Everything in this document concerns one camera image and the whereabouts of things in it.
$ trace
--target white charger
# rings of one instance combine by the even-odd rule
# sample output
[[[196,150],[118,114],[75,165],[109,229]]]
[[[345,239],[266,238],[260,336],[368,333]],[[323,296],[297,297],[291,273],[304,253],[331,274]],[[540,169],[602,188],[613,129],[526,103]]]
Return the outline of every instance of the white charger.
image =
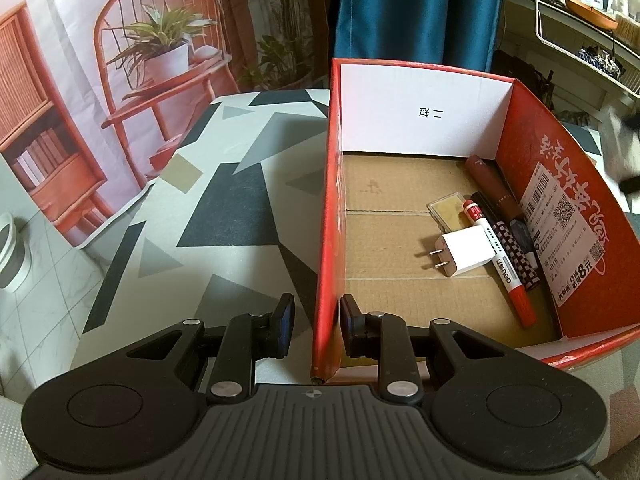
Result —
[[[474,225],[440,236],[435,243],[435,251],[440,263],[435,267],[442,269],[449,278],[483,266],[495,256],[494,248],[484,233],[484,228]]]

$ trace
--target green plant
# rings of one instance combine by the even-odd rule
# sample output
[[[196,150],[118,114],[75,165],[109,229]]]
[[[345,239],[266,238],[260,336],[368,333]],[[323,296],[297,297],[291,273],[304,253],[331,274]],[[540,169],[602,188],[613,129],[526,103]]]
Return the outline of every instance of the green plant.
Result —
[[[280,88],[309,73],[310,41],[303,34],[303,11],[299,0],[277,0],[271,13],[276,17],[282,39],[264,35],[258,41],[260,60],[249,66],[243,78],[260,88]]]
[[[143,10],[148,22],[136,22],[124,27],[114,27],[125,31],[125,38],[131,40],[127,48],[107,64],[122,64],[118,68],[126,67],[127,75],[144,60],[160,56],[175,50],[179,46],[190,43],[193,38],[202,36],[202,29],[208,25],[215,25],[215,20],[208,20],[202,14],[194,12],[189,7],[157,10],[153,6],[144,5]]]

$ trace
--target book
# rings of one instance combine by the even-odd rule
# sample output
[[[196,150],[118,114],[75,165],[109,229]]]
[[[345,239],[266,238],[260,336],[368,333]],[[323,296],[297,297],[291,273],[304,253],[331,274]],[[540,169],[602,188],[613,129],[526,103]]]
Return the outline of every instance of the book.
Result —
[[[49,130],[47,130],[47,135],[51,138],[52,142],[55,144],[56,148],[60,152],[60,156],[62,157],[62,160],[67,160],[69,158],[69,153],[67,150],[65,150],[65,147],[62,145],[62,142],[60,142],[60,139],[58,138],[58,134],[56,133],[56,131],[53,128],[50,128]]]
[[[68,157],[68,155],[66,154],[65,149],[62,147],[62,143],[60,143],[60,140],[58,139],[55,131],[50,128],[42,134],[41,138],[51,152],[51,155],[53,155],[56,164],[62,164]]]
[[[11,169],[14,170],[14,175],[20,181],[24,189],[26,189],[27,191],[31,191],[36,187],[37,182],[31,179],[27,171],[20,163],[20,158],[17,158],[16,161],[11,165]]]
[[[29,168],[29,172],[27,172],[27,174],[34,182],[38,184],[44,182],[45,177],[29,152],[24,152],[21,156],[18,157],[18,160],[20,159],[24,161],[27,168]]]
[[[44,173],[45,176],[49,176],[53,173],[55,168],[37,140],[34,140],[31,143],[30,148],[33,150],[31,156],[34,157],[36,164],[42,170],[42,173]]]
[[[44,152],[44,155],[47,157],[47,160],[51,163],[51,165],[53,166],[53,168],[55,170],[58,167],[58,162],[56,161],[56,158],[53,156],[53,153],[51,153],[51,150],[47,146],[47,143],[42,138],[42,135],[40,135],[36,139],[36,142],[42,148],[42,151]]]

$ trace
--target cardboard box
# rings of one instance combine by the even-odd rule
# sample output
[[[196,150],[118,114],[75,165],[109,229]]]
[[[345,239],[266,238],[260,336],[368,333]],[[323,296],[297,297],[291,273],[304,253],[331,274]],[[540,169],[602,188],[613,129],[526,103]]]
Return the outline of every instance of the cardboard box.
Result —
[[[558,367],[640,336],[636,235],[587,155],[524,85],[386,60],[335,59],[332,71],[314,378],[329,380],[343,359],[345,293],[364,312],[414,326],[448,317]],[[552,286],[529,293],[538,323],[526,330],[492,266],[446,278],[428,257],[440,229],[427,204],[478,190],[463,167],[473,154],[495,161],[517,200],[525,195],[539,232]]]

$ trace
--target bookshelf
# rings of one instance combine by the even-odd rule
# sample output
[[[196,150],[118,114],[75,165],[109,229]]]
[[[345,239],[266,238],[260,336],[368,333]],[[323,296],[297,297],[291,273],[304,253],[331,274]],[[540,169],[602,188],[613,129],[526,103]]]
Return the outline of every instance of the bookshelf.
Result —
[[[0,153],[63,234],[91,234],[112,215],[106,182],[46,65],[25,2],[0,16]]]

